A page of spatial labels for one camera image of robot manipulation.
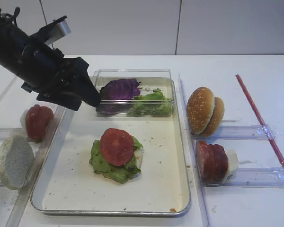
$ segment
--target bottom bun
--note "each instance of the bottom bun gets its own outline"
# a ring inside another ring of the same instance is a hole
[[[224,116],[224,102],[222,99],[215,97],[214,98],[214,110],[213,115],[203,132],[200,133],[203,137],[209,137],[214,134],[214,132],[218,129],[219,125]]]

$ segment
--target open-faced sandwich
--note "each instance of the open-faced sandwich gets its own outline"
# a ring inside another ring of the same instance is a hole
[[[141,171],[142,144],[124,130],[107,129],[101,140],[95,140],[89,163],[94,173],[125,183]]]

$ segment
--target crumb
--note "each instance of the crumb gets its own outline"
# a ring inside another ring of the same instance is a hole
[[[217,211],[216,211],[216,208],[217,208],[217,206],[213,206],[213,207],[211,208],[211,210],[212,210],[213,213],[216,213],[216,212],[217,212]]]

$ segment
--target white wall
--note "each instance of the white wall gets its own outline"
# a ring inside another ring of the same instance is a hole
[[[0,0],[2,13],[13,14],[15,7],[20,7],[17,24],[24,32],[31,35],[45,25],[39,0]]]
[[[48,22],[67,15],[67,54],[175,54],[180,0],[43,0]]]
[[[284,53],[284,0],[183,0],[177,54]]]
[[[48,22],[67,15],[64,54],[175,54],[181,0],[42,0]],[[20,6],[29,35],[44,26],[39,0]],[[182,0],[177,54],[284,54],[284,0]]]

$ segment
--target bread slice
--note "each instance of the bread slice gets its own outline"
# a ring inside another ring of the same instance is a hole
[[[26,185],[26,174],[34,160],[34,153],[23,136],[12,136],[0,147],[0,177],[2,184],[17,190]]]
[[[219,125],[221,124],[224,112],[225,112],[224,102],[222,101],[222,99],[215,97],[213,115],[206,129],[203,132],[201,132],[200,135],[203,137],[209,137],[213,135],[213,133],[218,129]]]
[[[23,128],[23,130],[25,131],[25,134],[27,135],[27,127],[25,125],[25,117],[27,116],[27,112],[28,110],[25,110],[23,112],[23,114],[20,117],[20,123],[21,123],[21,127]]]
[[[187,103],[187,117],[193,134],[200,134],[207,127],[214,110],[213,92],[199,87],[190,96]]]
[[[228,158],[228,168],[222,183],[225,183],[229,176],[234,176],[239,168],[238,156],[235,150],[231,149],[226,152]]]
[[[136,166],[138,169],[141,169],[142,160],[143,160],[143,152],[141,149],[137,149],[133,152],[133,155],[136,157]]]

